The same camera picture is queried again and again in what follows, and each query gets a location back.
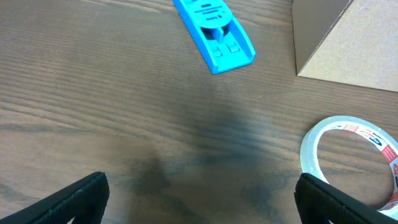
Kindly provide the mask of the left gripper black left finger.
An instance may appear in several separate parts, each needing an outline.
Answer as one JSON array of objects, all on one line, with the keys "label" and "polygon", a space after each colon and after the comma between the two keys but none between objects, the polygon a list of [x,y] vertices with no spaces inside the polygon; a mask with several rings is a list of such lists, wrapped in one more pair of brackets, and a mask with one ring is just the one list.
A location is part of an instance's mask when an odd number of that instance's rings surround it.
[{"label": "left gripper black left finger", "polygon": [[1,224],[101,223],[109,199],[106,174],[94,172],[37,203],[1,219]]}]

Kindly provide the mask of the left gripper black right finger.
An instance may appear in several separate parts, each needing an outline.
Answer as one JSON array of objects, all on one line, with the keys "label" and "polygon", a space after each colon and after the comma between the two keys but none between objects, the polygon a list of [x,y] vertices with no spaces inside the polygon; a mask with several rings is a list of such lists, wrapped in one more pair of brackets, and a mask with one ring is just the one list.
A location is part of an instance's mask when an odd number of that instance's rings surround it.
[{"label": "left gripper black right finger", "polygon": [[397,224],[309,173],[300,175],[294,197],[303,224]]}]

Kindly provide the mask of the blue magnetic whiteboard duster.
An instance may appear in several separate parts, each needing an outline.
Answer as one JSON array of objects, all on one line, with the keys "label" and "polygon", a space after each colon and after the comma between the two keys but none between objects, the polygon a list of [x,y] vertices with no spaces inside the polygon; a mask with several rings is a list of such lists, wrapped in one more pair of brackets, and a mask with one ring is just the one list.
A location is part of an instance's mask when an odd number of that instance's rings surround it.
[{"label": "blue magnetic whiteboard duster", "polygon": [[254,46],[223,0],[174,0],[174,5],[212,74],[254,62]]}]

